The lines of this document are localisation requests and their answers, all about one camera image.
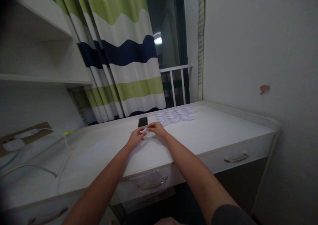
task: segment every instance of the hand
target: hand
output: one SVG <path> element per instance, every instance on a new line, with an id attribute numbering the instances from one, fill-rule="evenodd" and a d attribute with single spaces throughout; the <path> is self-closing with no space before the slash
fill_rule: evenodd
<path id="1" fill-rule="evenodd" d="M 157 136 L 164 138 L 169 133 L 163 128 L 160 122 L 152 122 L 147 126 L 148 131 L 154 132 Z"/>
<path id="2" fill-rule="evenodd" d="M 136 130 L 134 130 L 130 135 L 126 145 L 131 147 L 131 149 L 134 149 L 141 140 L 144 140 L 143 137 L 146 135 L 146 132 L 141 133 L 141 131 L 144 129 L 144 127 L 138 127 Z"/>

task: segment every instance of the person's left hand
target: person's left hand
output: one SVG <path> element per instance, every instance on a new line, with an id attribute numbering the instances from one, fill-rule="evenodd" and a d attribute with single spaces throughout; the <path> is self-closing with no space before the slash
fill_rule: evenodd
<path id="1" fill-rule="evenodd" d="M 147 134 L 146 132 L 141 133 L 141 131 L 144 129 L 144 127 L 138 127 L 136 130 L 134 130 L 130 135 L 126 145 L 134 149 L 141 140 L 144 140 L 143 137 Z"/>

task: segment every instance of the black phone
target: black phone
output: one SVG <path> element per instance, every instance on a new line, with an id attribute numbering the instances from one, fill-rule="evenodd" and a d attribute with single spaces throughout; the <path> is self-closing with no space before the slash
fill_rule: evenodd
<path id="1" fill-rule="evenodd" d="M 148 118 L 147 117 L 142 117 L 139 119 L 138 127 L 147 126 L 147 125 L 148 125 Z"/>

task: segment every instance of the stack of paper pieces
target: stack of paper pieces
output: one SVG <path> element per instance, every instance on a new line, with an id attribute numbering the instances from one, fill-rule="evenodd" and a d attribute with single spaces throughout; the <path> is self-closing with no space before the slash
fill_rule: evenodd
<path id="1" fill-rule="evenodd" d="M 170 123 L 178 123 L 180 121 L 192 121 L 194 118 L 190 114 L 193 113 L 195 113 L 195 110 L 192 107 L 171 109 L 156 113 L 156 119 L 163 126 L 166 126 Z"/>

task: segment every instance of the window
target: window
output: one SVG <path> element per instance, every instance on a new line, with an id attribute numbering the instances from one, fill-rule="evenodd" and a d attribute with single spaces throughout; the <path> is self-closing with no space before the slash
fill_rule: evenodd
<path id="1" fill-rule="evenodd" d="M 184 0 L 147 0 L 159 68 L 188 64 Z M 188 71 L 184 69 L 186 102 L 189 101 Z M 161 74 L 167 107 L 173 107 L 170 73 Z M 183 105 L 180 70 L 173 71 L 176 105 Z"/>

